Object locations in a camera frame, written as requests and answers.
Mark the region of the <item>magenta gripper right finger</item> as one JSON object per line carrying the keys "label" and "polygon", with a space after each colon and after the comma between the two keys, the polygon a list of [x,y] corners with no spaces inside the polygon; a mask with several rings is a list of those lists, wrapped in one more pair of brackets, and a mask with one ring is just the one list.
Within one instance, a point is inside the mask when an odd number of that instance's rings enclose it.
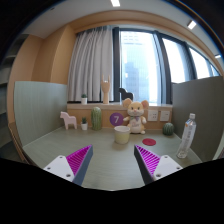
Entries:
{"label": "magenta gripper right finger", "polygon": [[138,145],[134,146],[134,156],[145,185],[182,169],[182,167],[168,155],[158,156]]}

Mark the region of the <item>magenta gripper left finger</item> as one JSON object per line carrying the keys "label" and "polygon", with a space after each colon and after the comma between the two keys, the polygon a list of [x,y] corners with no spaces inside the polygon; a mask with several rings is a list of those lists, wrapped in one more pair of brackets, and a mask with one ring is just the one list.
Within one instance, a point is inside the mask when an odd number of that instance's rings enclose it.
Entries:
{"label": "magenta gripper left finger", "polygon": [[68,156],[59,155],[44,170],[81,186],[92,156],[93,146],[88,145]]}

